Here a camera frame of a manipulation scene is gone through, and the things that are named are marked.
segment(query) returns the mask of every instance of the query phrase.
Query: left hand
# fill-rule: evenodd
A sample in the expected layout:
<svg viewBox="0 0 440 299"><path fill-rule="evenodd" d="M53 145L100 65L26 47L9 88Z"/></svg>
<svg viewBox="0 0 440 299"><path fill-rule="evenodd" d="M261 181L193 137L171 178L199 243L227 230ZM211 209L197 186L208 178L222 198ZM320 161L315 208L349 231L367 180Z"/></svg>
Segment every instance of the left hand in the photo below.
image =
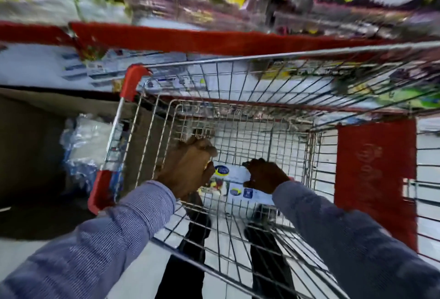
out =
<svg viewBox="0 0 440 299"><path fill-rule="evenodd" d="M167 155L156 181L166 185L177 199L186 197L214 174L214 164L209 159L215 156L217 149L206 138L192 136L186 143L179 141Z"/></svg>

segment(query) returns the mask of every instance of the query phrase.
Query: shopping cart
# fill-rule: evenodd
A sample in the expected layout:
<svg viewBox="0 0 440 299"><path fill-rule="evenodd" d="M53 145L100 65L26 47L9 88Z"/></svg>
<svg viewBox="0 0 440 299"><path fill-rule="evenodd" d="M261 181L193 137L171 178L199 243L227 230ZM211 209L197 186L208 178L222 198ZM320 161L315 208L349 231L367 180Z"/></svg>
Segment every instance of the shopping cart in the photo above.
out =
<svg viewBox="0 0 440 299"><path fill-rule="evenodd" d="M174 143L192 135L207 137L218 150L213 160L234 165L252 158L275 162L338 206L360 208L381 219L423 259L440 266L440 141L435 130L416 129L416 119L439 113L439 56L440 42L432 41L204 60L187 55L183 63L131 66L113 124L115 129L123 107L135 102L121 165L127 153L142 152L137 186L154 177ZM184 72L155 78L172 67ZM141 108L153 116L143 149L131 149ZM108 153L117 149L113 138L114 131ZM143 164L151 150L153 170L145 177ZM107 193L110 175L101 170L96 180L89 199L95 213L112 202ZM353 192L350 186L360 189ZM378 194L375 187L390 195ZM179 202L154 244L204 270L210 281L222 282L231 296L241 292L265 298L253 284L257 276L274 284L278 294L284 289L301 298L347 297L322 259L273 206L231 194L200 195L203 211ZM384 208L384 198L395 202ZM175 249L175 241L188 241L189 210L212 219L211 234L201 246L204 263ZM249 228L273 237L277 247L257 246L249 239ZM256 270L252 248L282 257L294 290L270 270Z"/></svg>

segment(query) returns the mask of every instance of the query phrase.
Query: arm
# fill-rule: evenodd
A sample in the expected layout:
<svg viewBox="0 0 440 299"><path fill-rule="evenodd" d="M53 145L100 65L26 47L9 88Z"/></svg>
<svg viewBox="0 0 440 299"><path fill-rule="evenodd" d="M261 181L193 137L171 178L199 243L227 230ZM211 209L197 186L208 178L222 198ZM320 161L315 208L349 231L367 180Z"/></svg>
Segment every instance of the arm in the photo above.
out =
<svg viewBox="0 0 440 299"><path fill-rule="evenodd" d="M49 242L0 283L1 298L105 298L174 212L173 193L147 181L72 233Z"/></svg>
<svg viewBox="0 0 440 299"><path fill-rule="evenodd" d="M440 298L440 272L366 213L345 212L299 182L278 185L272 200L351 299Z"/></svg>

